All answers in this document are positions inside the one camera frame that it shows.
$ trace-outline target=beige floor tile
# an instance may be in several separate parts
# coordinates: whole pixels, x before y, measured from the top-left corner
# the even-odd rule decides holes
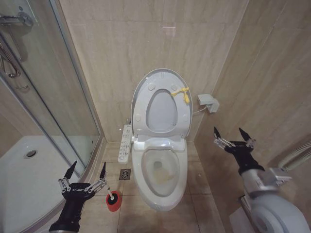
[[[187,154],[188,154],[188,162],[199,162],[200,161],[194,142],[187,141]]]
[[[225,233],[213,196],[196,194],[191,197],[200,232]]]
[[[102,162],[118,162],[119,150],[119,142],[107,143]]]
[[[87,200],[81,215],[80,233],[117,233],[120,210],[110,212],[103,196]]]
[[[157,233],[156,211],[140,196],[123,196],[118,233]]]
[[[125,165],[125,168],[131,169],[131,179],[124,181],[123,185],[123,195],[140,195],[138,187],[134,180],[134,172],[133,172],[133,165],[132,161]]]
[[[199,233],[191,195],[184,195],[179,204],[167,212],[158,212],[160,233]]]
[[[211,193],[200,162],[188,162],[188,185],[191,194]]]
[[[104,163],[101,163],[101,169],[98,171],[99,178]],[[106,163],[106,180],[111,191],[119,190],[123,192],[123,181],[119,181],[120,170],[124,169],[124,165],[119,163]],[[96,195],[106,196],[108,194],[106,187],[99,191]]]

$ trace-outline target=shower drain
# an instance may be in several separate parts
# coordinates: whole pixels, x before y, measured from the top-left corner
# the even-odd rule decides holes
[[[131,169],[121,169],[119,181],[126,181],[131,178]]]
[[[37,151],[36,150],[31,150],[27,154],[25,154],[24,158],[25,159],[30,159],[30,158],[34,157],[35,154],[37,154]]]

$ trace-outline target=wall outlet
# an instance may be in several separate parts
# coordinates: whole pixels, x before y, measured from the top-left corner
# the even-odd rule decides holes
[[[219,102],[210,94],[201,94],[198,95],[198,99],[200,102],[200,105],[207,105],[207,109],[210,113],[217,112],[219,108]]]

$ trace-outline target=white toilet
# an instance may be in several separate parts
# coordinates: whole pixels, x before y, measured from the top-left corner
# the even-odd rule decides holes
[[[169,69],[156,69],[138,84],[132,101],[132,162],[144,201],[168,211],[181,200],[187,184],[187,144],[192,100],[181,92],[185,81]]]

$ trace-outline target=flexible hose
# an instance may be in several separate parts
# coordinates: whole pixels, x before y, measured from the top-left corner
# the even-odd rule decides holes
[[[304,153],[306,150],[311,148],[311,140],[305,143],[304,145],[293,150],[289,155],[282,159],[278,163],[278,167],[284,170],[292,170],[295,167],[299,166],[309,158],[311,158],[311,150]]]
[[[308,150],[307,152],[303,152],[299,155],[297,159],[294,159],[288,165],[285,165],[283,169],[285,171],[293,170],[295,167],[298,167],[299,165],[303,164],[305,161],[311,158],[311,150]]]

